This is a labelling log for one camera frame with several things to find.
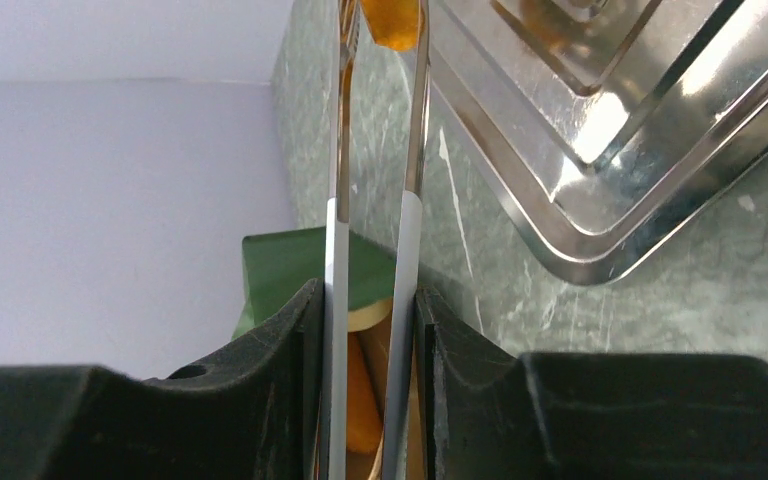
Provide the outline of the metal baking tray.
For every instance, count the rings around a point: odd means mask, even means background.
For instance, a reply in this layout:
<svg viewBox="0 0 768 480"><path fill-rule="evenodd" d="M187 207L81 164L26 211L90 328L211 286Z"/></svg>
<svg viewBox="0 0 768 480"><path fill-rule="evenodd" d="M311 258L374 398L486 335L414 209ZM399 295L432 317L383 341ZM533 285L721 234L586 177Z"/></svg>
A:
<svg viewBox="0 0 768 480"><path fill-rule="evenodd" d="M768 153L768 1L434 1L432 80L538 261L634 269Z"/></svg>

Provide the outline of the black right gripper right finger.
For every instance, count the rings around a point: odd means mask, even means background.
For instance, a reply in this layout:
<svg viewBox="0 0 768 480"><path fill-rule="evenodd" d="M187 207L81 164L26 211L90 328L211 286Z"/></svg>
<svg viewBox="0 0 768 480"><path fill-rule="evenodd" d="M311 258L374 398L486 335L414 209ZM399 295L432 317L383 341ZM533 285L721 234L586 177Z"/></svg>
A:
<svg viewBox="0 0 768 480"><path fill-rule="evenodd" d="M511 356L415 297L429 479L768 479L768 363L733 354Z"/></svg>

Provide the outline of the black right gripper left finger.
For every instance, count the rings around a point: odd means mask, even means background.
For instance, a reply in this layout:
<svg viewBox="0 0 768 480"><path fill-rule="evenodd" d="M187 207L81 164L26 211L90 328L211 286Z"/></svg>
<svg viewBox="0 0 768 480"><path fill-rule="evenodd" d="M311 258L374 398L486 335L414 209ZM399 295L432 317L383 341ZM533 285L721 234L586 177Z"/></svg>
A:
<svg viewBox="0 0 768 480"><path fill-rule="evenodd" d="M164 379L0 366L0 479L312 479L324 284Z"/></svg>

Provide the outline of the smooth orange fake loaf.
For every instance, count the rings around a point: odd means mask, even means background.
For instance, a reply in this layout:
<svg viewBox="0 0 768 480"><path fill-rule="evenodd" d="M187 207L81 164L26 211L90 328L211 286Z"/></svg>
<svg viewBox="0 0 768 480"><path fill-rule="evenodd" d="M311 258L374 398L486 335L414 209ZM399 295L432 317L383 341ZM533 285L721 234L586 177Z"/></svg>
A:
<svg viewBox="0 0 768 480"><path fill-rule="evenodd" d="M423 14L417 0L362 0L373 41L397 52L419 43Z"/></svg>

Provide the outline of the green paper bag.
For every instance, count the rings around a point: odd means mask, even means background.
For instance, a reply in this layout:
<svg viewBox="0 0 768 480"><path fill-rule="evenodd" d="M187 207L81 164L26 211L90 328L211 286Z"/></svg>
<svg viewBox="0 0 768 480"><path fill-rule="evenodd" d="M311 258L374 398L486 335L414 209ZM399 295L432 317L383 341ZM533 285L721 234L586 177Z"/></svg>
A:
<svg viewBox="0 0 768 480"><path fill-rule="evenodd" d="M280 310L310 279L322 278L323 227L250 235L242 240L244 306L234 339ZM392 311L395 258L354 232L349 238L348 330L367 330Z"/></svg>

